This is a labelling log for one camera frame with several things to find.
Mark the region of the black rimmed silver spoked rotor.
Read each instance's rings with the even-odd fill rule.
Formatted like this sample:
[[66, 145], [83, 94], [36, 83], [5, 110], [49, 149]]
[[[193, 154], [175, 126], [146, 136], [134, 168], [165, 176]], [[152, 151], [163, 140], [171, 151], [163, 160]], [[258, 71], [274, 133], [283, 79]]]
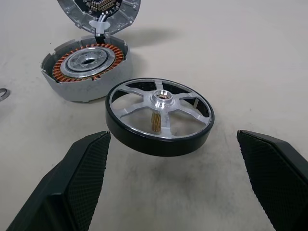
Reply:
[[[142, 102], [115, 110], [112, 103], [127, 94], [142, 97]], [[121, 118], [141, 109], [160, 115], [160, 134], [134, 128]], [[193, 134], [176, 137], [171, 133], [169, 114], [181, 111], [204, 123]], [[204, 145], [215, 123], [215, 114], [208, 100], [183, 84], [161, 78], [136, 78], [115, 85], [105, 99], [105, 118], [110, 132], [127, 147], [152, 156], [175, 157], [192, 153]]]

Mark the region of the silver motor rotor disc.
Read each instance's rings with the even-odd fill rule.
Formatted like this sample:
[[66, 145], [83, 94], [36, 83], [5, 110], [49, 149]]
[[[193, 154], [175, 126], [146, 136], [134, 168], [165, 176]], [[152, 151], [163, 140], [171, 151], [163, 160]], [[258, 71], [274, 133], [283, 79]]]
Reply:
[[75, 26], [96, 36], [113, 35], [133, 24], [141, 0], [57, 0]]

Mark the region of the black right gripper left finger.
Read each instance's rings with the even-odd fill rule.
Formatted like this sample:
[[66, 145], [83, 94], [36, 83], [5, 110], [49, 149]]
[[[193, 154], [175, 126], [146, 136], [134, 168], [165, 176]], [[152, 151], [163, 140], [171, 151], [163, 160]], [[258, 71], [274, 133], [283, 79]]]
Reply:
[[88, 231], [101, 194], [111, 135], [72, 144], [39, 182], [6, 231]]

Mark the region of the grey stator housing copper coils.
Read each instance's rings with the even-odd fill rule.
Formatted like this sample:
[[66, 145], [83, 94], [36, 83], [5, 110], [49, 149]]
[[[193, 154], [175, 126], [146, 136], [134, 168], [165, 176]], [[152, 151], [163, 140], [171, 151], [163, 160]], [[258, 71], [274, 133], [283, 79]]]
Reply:
[[55, 48], [41, 63], [51, 88], [65, 100], [89, 102], [132, 77], [128, 44], [109, 36], [73, 39]]

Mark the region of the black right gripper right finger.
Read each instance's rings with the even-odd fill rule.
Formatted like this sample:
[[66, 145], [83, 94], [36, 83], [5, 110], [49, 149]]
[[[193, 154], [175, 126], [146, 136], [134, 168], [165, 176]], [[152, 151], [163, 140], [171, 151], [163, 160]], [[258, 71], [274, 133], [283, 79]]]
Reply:
[[239, 130], [252, 190], [276, 231], [308, 231], [308, 161], [288, 142]]

